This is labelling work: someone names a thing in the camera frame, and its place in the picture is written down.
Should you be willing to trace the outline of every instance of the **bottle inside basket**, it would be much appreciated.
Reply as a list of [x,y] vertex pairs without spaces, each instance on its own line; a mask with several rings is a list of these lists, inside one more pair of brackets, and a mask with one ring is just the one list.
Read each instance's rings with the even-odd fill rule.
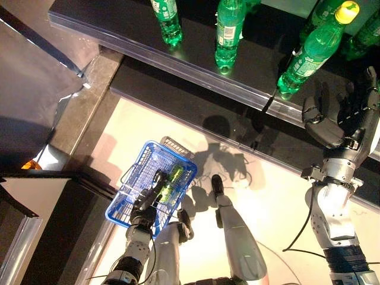
[[174,204],[176,202],[175,199],[171,199],[171,197],[176,190],[176,183],[179,182],[184,171],[185,168],[179,164],[173,166],[173,169],[169,175],[169,181],[161,190],[161,203]]

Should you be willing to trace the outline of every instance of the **blue shopping basket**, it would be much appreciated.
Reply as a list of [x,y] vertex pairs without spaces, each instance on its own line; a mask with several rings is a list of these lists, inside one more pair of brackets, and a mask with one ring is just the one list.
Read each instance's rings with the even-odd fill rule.
[[188,186],[197,173],[197,166],[155,141],[145,143],[120,190],[108,206],[106,218],[123,227],[131,226],[129,219],[139,193],[150,188],[157,170],[169,174],[175,166],[181,166],[184,171],[172,184],[174,190],[170,194],[170,198],[157,205],[157,217],[152,228],[153,237],[156,237],[167,225],[174,210],[184,198]]

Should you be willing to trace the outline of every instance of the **orange object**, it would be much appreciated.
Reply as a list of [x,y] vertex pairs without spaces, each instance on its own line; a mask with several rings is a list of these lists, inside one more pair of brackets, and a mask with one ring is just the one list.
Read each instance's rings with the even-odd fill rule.
[[34,160],[29,160],[26,164],[22,166],[21,169],[36,169],[36,170],[42,170],[41,166],[36,163]]

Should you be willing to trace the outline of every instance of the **bottle label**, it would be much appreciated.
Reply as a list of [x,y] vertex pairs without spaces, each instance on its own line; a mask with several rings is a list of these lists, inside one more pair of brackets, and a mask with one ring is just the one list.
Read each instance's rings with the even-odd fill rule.
[[167,21],[177,14],[177,4],[175,0],[151,0],[152,7],[159,21]]
[[222,46],[235,46],[239,43],[240,34],[243,29],[243,23],[236,26],[225,26],[218,22],[217,41]]
[[320,69],[327,59],[324,61],[314,61],[307,55],[304,47],[302,47],[300,51],[294,55],[290,68],[293,68],[297,75],[308,77]]

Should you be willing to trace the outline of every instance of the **metal frame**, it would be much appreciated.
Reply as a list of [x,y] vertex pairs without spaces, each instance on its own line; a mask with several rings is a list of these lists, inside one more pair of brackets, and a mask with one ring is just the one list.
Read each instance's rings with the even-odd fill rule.
[[99,259],[105,250],[108,240],[111,237],[111,233],[115,228],[115,224],[110,221],[104,220],[102,227],[100,228],[94,243],[90,249],[90,252],[85,259],[82,269],[78,275],[75,285],[84,285],[90,282],[89,278],[93,276]]
[[14,284],[42,224],[42,218],[24,217],[0,267],[0,285]]

